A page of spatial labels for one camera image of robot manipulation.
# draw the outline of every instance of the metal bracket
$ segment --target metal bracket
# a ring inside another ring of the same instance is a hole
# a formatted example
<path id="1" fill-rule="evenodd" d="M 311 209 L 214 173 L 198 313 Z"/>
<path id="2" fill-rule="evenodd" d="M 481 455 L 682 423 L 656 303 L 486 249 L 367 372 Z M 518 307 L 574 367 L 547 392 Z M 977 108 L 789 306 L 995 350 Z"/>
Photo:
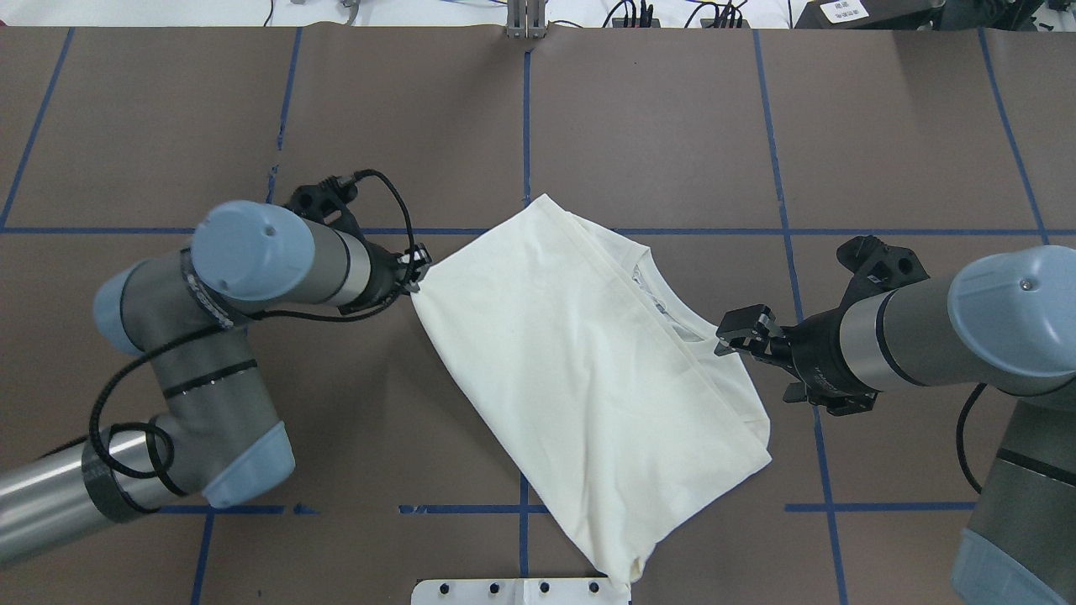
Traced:
<path id="1" fill-rule="evenodd" d="M 508 0 L 509 38 L 546 38 L 546 0 Z"/>
<path id="2" fill-rule="evenodd" d="M 609 578 L 423 580 L 411 605 L 631 605 L 632 591 Z"/>

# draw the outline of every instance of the white label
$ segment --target white label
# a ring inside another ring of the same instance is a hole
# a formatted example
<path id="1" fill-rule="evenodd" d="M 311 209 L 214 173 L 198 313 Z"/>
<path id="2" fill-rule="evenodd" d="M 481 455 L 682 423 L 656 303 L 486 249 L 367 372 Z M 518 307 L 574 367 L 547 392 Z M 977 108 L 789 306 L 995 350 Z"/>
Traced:
<path id="1" fill-rule="evenodd" d="M 820 8 L 825 18 L 830 19 L 830 23 L 853 22 L 870 16 L 860 0 L 838 0 L 837 2 L 822 4 Z"/>

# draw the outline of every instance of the blue tape grid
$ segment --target blue tape grid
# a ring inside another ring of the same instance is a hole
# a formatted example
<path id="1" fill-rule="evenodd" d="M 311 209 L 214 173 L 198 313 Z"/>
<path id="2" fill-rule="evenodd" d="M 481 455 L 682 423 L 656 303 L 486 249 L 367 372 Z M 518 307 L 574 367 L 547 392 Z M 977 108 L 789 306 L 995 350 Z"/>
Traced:
<path id="1" fill-rule="evenodd" d="M 65 59 L 71 47 L 75 28 L 69 28 L 56 66 L 53 69 L 52 78 L 41 101 L 41 107 L 34 118 L 33 126 L 27 139 L 22 158 L 16 169 L 15 175 L 9 188 L 2 210 L 0 210 L 0 234 L 5 235 L 189 235 L 193 229 L 187 227 L 9 227 L 8 217 L 18 193 L 23 173 L 31 157 L 33 144 L 46 116 L 48 103 L 59 80 Z M 794 228 L 790 225 L 788 208 L 784 199 L 784 186 L 781 180 L 780 161 L 778 158 L 777 139 L 774 130 L 773 114 L 769 104 L 769 93 L 766 85 L 765 65 L 763 60 L 762 43 L 758 30 L 753 30 L 755 61 L 759 72 L 759 86 L 762 97 L 763 113 L 766 123 L 766 135 L 769 143 L 770 161 L 774 172 L 774 186 L 781 220 L 781 227 L 774 228 L 620 228 L 618 233 L 627 236 L 639 235 L 674 235 L 674 236 L 780 236 L 784 241 L 785 257 L 789 269 L 789 280 L 792 287 L 792 295 L 796 309 L 797 320 L 803 320 L 803 306 L 799 296 L 798 278 L 795 268 L 795 255 L 792 237 L 794 236 L 854 236 L 865 233 L 876 235 L 896 236 L 1038 236 L 1043 243 L 1049 243 L 1050 236 L 1074 236 L 1076 229 L 1048 229 L 1043 221 L 1042 212 L 1035 199 L 1031 181 L 1028 177 L 1023 158 L 1020 154 L 1019 145 L 1013 133 L 1013 128 L 1005 110 L 1001 90 L 994 74 L 993 62 L 990 56 L 990 48 L 987 42 L 986 32 L 979 29 L 978 37 L 982 51 L 982 57 L 987 75 L 990 81 L 994 101 L 997 105 L 999 117 L 1008 139 L 1013 157 L 1020 174 L 1024 192 L 1028 197 L 1032 215 L 1035 219 L 1035 229 L 843 229 L 843 228 Z M 282 151 L 284 145 L 284 133 L 287 125 L 287 114 L 291 104 L 292 90 L 295 83 L 296 66 L 299 57 L 299 50 L 302 40 L 302 29 L 296 28 L 295 42 L 292 50 L 291 62 L 288 66 L 287 84 L 284 90 L 281 107 L 280 129 L 277 137 L 277 151 Z M 530 65 L 532 52 L 528 51 L 523 57 L 523 203 L 530 202 Z M 266 201 L 271 201 L 275 175 L 279 164 L 270 168 Z M 419 228 L 415 231 L 420 235 L 463 235 L 477 236 L 484 233 L 486 228 Z M 397 228 L 373 228 L 368 229 L 371 235 L 396 235 L 402 229 Z M 834 561 L 834 572 L 838 589 L 838 596 L 841 605 L 847 605 L 848 594 L 845 586 L 844 564 L 840 555 L 839 531 L 836 521 L 836 513 L 856 512 L 930 512 L 930 511 L 967 511 L 975 507 L 974 502 L 907 502 L 907 503 L 836 503 L 833 501 L 833 491 L 830 479 L 829 463 L 825 454 L 825 438 L 821 424 L 821 417 L 818 409 L 813 410 L 813 430 L 816 450 L 819 461 L 819 469 L 822 481 L 823 501 L 822 503 L 794 503 L 784 507 L 790 513 L 825 513 L 830 529 L 831 550 Z M 530 515 L 546 515 L 549 510 L 543 505 L 533 505 L 528 502 L 529 483 L 522 474 L 520 475 L 520 498 L 519 504 L 513 505 L 402 505 L 399 506 L 400 515 L 518 515 L 520 518 L 520 576 L 528 576 L 528 538 Z M 285 513 L 284 506 L 237 506 L 229 509 L 214 509 L 209 506 L 167 506 L 161 509 L 165 515 L 202 515 L 204 525 L 202 530 L 202 543 L 199 549 L 198 565 L 195 574 L 194 587 L 192 590 L 190 603 L 197 605 L 200 600 L 202 581 L 209 561 L 209 548 L 213 535 L 213 524 L 218 515 L 269 515 L 280 516 Z M 301 504 L 295 505 L 294 515 L 317 515 L 316 510 L 305 507 Z"/>

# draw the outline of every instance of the light blue joint cap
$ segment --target light blue joint cap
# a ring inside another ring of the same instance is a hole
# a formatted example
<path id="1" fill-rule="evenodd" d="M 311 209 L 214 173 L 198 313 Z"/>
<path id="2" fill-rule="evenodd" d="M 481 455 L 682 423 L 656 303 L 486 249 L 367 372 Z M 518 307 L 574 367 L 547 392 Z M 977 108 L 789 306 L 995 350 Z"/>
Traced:
<path id="1" fill-rule="evenodd" d="M 278 422 L 210 481 L 202 495 L 213 508 L 228 508 L 275 488 L 293 470 L 292 442 Z"/>
<path id="2" fill-rule="evenodd" d="M 950 581 L 967 605 L 1071 605 L 987 538 L 967 529 L 961 534 Z"/>
<path id="3" fill-rule="evenodd" d="M 101 333 L 101 336 L 108 338 L 109 342 L 119 350 L 121 353 L 136 356 L 141 355 L 142 351 L 131 342 L 130 337 L 127 336 L 127 330 L 124 329 L 124 286 L 127 285 L 127 278 L 142 263 L 132 265 L 126 271 L 112 276 L 112 279 L 104 282 L 97 290 L 97 295 L 94 296 L 94 323 L 97 324 L 97 330 Z"/>
<path id="4" fill-rule="evenodd" d="M 310 272 L 314 236 L 285 208 L 228 201 L 195 229 L 190 256 L 198 277 L 216 292 L 237 300 L 271 300 Z"/>
<path id="5" fill-rule="evenodd" d="M 1007 372 L 1076 371 L 1076 250 L 1040 245 L 972 263 L 949 287 L 949 319 L 972 352 Z"/>

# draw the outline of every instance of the cloth fold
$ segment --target cloth fold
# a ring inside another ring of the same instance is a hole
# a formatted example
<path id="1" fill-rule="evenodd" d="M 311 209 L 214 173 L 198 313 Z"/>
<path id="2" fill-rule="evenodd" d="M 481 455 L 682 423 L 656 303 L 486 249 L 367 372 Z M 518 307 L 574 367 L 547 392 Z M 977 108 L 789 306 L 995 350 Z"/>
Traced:
<path id="1" fill-rule="evenodd" d="M 680 523 L 769 463 L 738 355 L 650 249 L 549 196 L 430 267 L 445 367 L 596 569 L 627 585 Z"/>

